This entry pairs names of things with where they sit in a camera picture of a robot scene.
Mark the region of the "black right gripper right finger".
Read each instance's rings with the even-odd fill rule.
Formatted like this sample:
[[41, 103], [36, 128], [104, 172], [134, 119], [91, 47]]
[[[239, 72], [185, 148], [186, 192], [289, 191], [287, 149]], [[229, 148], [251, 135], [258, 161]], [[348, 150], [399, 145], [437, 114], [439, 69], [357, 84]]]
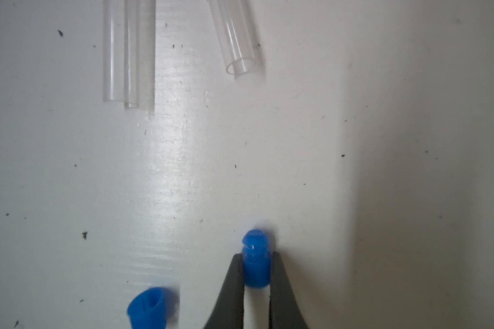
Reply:
[[307, 325], [278, 252], [273, 252], [270, 268], [269, 328], [307, 329]]

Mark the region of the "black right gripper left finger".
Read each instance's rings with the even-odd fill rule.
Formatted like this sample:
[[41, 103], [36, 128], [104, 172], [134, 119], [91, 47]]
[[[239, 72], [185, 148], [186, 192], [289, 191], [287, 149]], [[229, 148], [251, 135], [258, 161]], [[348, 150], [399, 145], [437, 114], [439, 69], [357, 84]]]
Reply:
[[204, 329], [242, 329], [244, 327], [244, 290], [243, 258], [241, 254], [235, 254]]

